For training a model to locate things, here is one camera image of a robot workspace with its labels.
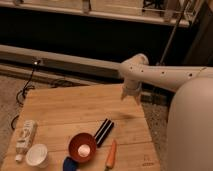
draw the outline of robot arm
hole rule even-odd
[[[208,67],[149,66],[143,54],[137,54],[121,63],[119,73],[124,77],[122,99],[131,95],[137,97],[142,82],[176,92],[185,82],[195,77],[213,77]]]
[[[149,66],[146,56],[138,54],[124,61],[119,72],[122,98],[139,97],[141,82],[175,92],[167,125],[167,170],[212,171],[213,68]]]

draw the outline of red bowl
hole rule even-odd
[[[70,157],[78,162],[85,163],[91,160],[96,152],[95,138],[88,133],[80,133],[72,138],[69,144]]]

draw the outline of floor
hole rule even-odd
[[[26,80],[0,75],[0,168],[8,144],[13,133],[12,119],[20,113],[21,107],[16,102],[17,92],[25,85]],[[51,85],[32,82],[36,88],[50,88]],[[161,170],[166,171],[167,138],[166,118],[167,107],[143,103],[145,116],[152,134],[153,142],[160,160]]]

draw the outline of orange carrot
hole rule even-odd
[[[107,156],[107,160],[106,160],[106,167],[109,169],[112,169],[114,167],[115,164],[115,154],[116,154],[116,148],[117,148],[117,143],[115,140],[113,140],[112,145],[111,145],[111,149],[109,151],[109,154]]]

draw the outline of wooden table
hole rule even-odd
[[[141,106],[128,97],[120,101],[122,85],[95,85],[32,90],[28,93],[12,136],[2,171],[37,171],[26,162],[17,164],[15,144],[25,120],[38,123],[35,143],[46,144],[49,166],[43,171],[61,171],[70,139],[80,132],[95,134],[105,118],[115,127],[95,158],[80,165],[81,171],[102,171],[115,138],[118,143],[114,171],[160,171],[159,162]]]

